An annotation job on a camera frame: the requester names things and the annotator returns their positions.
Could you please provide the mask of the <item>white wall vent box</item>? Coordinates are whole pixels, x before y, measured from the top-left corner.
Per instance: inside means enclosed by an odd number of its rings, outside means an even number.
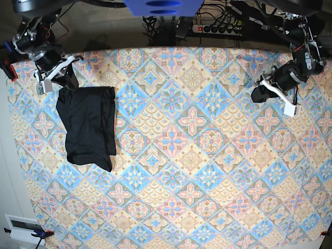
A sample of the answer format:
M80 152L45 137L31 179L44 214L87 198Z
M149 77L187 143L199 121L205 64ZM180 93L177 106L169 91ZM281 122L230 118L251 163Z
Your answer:
M23 218L5 214L10 230L9 237L13 240L37 245L39 238L32 236L34 230L42 231L43 228L36 219Z

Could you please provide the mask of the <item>white power strip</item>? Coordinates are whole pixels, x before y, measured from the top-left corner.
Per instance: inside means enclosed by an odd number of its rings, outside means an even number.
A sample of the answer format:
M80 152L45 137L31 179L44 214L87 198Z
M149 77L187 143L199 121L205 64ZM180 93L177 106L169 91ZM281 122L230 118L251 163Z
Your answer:
M216 34L216 35L232 35L241 36L241 27L233 27L231 25L202 25L194 24L191 29L194 33L198 34Z

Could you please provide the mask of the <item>blue clamp lower left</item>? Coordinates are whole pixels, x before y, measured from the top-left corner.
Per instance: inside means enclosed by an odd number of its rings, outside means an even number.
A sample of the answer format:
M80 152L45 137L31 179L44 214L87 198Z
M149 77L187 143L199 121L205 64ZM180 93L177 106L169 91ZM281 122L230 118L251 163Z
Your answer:
M53 231L43 230L24 230L24 229L7 229L4 228L4 232L9 234L9 237L14 240L33 244L35 248L45 246L45 239L54 235Z

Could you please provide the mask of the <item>black t-shirt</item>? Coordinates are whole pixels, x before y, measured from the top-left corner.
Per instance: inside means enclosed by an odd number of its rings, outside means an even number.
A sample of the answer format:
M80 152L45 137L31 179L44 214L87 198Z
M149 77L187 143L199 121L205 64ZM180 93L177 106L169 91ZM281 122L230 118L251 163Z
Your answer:
M68 162L93 163L110 172L113 167L110 157L116 155L115 88L81 88L72 68L56 82L62 85L56 109L67 131Z

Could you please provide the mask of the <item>patterned tablecloth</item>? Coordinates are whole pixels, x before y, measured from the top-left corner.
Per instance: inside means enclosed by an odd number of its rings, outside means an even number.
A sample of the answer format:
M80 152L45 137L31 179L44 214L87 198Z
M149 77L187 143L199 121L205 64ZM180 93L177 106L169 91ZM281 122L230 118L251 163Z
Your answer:
M291 57L249 49L85 52L82 87L116 90L113 170L66 159L58 87L32 62L8 80L29 199L48 248L274 248L331 224L331 62L299 86L298 117L253 103L252 80Z

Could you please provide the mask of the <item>red black clamp upper left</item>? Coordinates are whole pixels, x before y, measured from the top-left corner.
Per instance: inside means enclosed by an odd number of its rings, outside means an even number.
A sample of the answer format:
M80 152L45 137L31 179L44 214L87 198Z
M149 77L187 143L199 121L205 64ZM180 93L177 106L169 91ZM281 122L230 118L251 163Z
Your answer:
M12 65L16 62L17 55L14 52L12 43L10 41L4 41L1 44L1 69L12 82L18 79L17 73Z

